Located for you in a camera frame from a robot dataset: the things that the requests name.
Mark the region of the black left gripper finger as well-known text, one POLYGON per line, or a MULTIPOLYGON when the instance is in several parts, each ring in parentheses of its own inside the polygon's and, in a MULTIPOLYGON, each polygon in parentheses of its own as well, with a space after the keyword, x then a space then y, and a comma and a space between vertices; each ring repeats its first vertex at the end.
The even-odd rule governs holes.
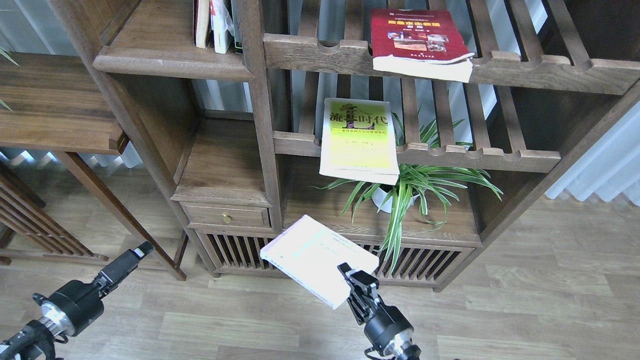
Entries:
POLYGON ((150 241, 141 243, 138 247, 128 249, 115 260, 105 266, 97 275, 97 289, 99 296, 107 296, 134 271, 147 255, 154 251, 150 241))

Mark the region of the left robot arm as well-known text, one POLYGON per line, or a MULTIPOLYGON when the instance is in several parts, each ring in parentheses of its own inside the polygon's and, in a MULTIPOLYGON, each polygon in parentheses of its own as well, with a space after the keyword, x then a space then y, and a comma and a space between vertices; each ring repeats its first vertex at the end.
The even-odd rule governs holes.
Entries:
POLYGON ((42 317, 30 321, 20 332, 3 341, 0 358, 34 360, 44 354, 47 360, 55 360, 55 343, 66 344, 68 337, 77 337, 96 321, 105 311, 103 298, 117 289, 153 251, 153 244, 145 241, 124 251, 89 284, 74 279, 48 297, 35 292, 32 298, 39 305, 42 317))

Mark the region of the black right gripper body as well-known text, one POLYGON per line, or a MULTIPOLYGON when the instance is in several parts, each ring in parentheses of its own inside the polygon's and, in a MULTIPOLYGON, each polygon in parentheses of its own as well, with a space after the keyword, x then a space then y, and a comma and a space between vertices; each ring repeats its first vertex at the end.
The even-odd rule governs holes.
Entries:
POLYGON ((364 324, 364 333, 371 347, 364 350, 367 358, 371 353, 393 358, 414 358, 415 345, 412 336, 414 328, 396 306, 386 305, 379 300, 379 307, 371 320, 358 320, 364 324))

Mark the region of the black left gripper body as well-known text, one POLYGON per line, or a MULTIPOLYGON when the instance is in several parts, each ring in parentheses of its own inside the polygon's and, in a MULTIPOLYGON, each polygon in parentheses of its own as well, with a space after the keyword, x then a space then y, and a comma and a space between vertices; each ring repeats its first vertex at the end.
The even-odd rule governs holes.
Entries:
POLYGON ((45 297, 38 292, 32 298, 39 305, 42 323, 54 337, 77 337, 105 311, 102 298, 105 290, 98 282, 85 284, 71 280, 45 297))

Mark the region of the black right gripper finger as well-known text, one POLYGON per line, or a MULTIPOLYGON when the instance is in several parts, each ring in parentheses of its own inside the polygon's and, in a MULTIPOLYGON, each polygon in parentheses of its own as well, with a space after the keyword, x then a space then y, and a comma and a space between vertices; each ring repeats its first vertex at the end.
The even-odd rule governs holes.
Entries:
POLYGON ((380 307, 377 278, 365 271, 352 269, 347 262, 339 264, 337 268, 350 287, 347 303, 355 319, 370 321, 380 307))

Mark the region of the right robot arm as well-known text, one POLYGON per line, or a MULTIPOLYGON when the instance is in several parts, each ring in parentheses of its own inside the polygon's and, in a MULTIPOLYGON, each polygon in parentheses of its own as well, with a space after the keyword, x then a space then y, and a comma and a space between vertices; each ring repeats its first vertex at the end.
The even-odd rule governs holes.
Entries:
POLYGON ((358 325, 371 343, 364 350, 366 357, 373 351, 380 356, 392 355, 393 360, 418 360, 421 349, 412 342, 414 327, 396 306, 386 305, 378 294, 379 282, 375 276, 362 270, 352 269, 347 262, 338 265, 350 294, 346 301, 358 325))

